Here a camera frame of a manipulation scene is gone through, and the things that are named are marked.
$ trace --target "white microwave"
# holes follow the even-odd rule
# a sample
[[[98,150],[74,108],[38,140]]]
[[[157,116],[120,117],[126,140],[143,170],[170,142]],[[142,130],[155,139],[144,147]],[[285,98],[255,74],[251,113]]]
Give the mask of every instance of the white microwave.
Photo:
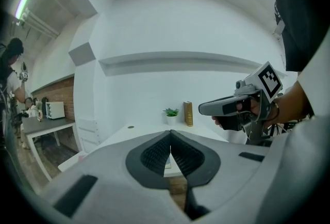
[[[64,118],[64,103],[63,102],[46,102],[46,116],[49,119]]]

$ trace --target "black shirt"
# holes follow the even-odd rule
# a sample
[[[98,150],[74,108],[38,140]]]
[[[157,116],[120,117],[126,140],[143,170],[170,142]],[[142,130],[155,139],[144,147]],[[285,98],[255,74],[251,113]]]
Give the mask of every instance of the black shirt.
[[[285,24],[282,37],[287,71],[301,72],[322,43],[329,28],[326,3],[328,0],[276,0]]]

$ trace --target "brown book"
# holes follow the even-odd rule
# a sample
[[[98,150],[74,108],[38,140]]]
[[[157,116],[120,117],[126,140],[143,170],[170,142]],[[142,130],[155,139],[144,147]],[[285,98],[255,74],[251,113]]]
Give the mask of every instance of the brown book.
[[[192,103],[184,102],[184,111],[185,111],[185,122],[188,126],[193,126],[192,121]]]

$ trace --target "bracelet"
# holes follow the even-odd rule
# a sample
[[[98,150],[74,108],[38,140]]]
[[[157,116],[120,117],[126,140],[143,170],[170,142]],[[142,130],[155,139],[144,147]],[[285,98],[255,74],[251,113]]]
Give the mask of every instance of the bracelet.
[[[278,107],[278,104],[275,103],[275,102],[273,102],[273,103],[274,103],[274,105],[275,105],[276,108],[277,108],[277,114],[276,114],[276,116],[275,116],[274,118],[272,118],[272,119],[268,119],[268,120],[266,120],[266,121],[272,121],[272,120],[276,119],[276,118],[278,117],[278,115],[279,115],[279,107]]]

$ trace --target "gray table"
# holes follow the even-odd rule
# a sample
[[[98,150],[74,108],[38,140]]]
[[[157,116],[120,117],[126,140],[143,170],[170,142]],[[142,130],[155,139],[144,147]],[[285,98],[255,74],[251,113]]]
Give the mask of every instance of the gray table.
[[[47,179],[49,181],[51,181],[52,178],[40,160],[36,146],[33,142],[33,138],[39,137],[41,135],[45,135],[48,133],[54,133],[55,138],[56,138],[56,143],[58,146],[60,146],[58,136],[57,136],[57,131],[65,129],[67,127],[72,127],[73,135],[75,137],[77,146],[80,149],[80,143],[79,143],[79,139],[78,139],[78,135],[77,135],[76,123],[74,120],[66,119],[66,118],[42,119],[41,121],[38,121],[37,117],[23,118],[22,122],[23,122],[23,126],[24,126],[24,133],[27,137],[27,140],[29,142],[32,153],[33,153],[34,157],[36,158],[36,161],[39,164],[41,170],[47,177]]]

